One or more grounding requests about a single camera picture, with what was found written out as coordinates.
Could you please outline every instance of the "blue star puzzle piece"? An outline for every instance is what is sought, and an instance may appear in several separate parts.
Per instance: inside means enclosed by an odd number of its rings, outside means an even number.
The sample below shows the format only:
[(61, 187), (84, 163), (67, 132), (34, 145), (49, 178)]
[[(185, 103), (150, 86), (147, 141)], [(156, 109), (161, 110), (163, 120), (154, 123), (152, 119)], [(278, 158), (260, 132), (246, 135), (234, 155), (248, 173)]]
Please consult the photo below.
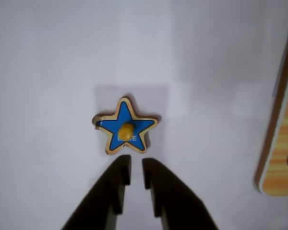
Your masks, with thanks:
[[(120, 128), (126, 123), (133, 126), (133, 137), (129, 141), (120, 140), (118, 136)], [(137, 117), (127, 97), (120, 99), (114, 115), (93, 118), (93, 124), (95, 124), (96, 129), (106, 132), (108, 136), (107, 154), (115, 154), (125, 145), (137, 152), (146, 152), (144, 134), (150, 128), (155, 127), (157, 123), (158, 121), (152, 117)]]

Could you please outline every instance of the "wooden edge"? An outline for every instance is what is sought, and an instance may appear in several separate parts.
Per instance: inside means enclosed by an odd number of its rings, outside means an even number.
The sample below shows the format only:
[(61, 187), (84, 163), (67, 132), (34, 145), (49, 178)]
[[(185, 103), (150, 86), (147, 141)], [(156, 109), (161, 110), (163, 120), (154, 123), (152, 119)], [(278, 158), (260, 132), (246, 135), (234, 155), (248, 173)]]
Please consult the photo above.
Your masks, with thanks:
[(282, 108), (282, 102), (283, 102), (283, 99), (285, 96), (285, 91), (286, 91), (287, 83), (288, 83), (288, 46), (285, 49), (285, 52), (286, 52), (285, 59), (284, 59), (283, 67), (281, 70), (280, 80), (279, 80), (279, 84), (278, 84), (278, 88), (277, 88), (277, 93), (275, 96), (273, 110), (272, 110), (272, 114), (271, 114), (271, 118), (270, 118), (270, 123), (268, 126), (266, 138), (264, 141), (262, 155), (261, 155), (261, 158), (259, 160), (258, 168), (257, 168), (256, 174), (255, 174), (255, 184), (259, 189), (260, 189), (261, 177), (263, 175), (264, 167), (265, 167), (267, 158), (269, 156), (270, 148), (271, 148), (272, 141), (273, 141), (273, 136), (275, 134), (277, 121), (278, 121), (279, 114), (280, 114), (280, 111)]

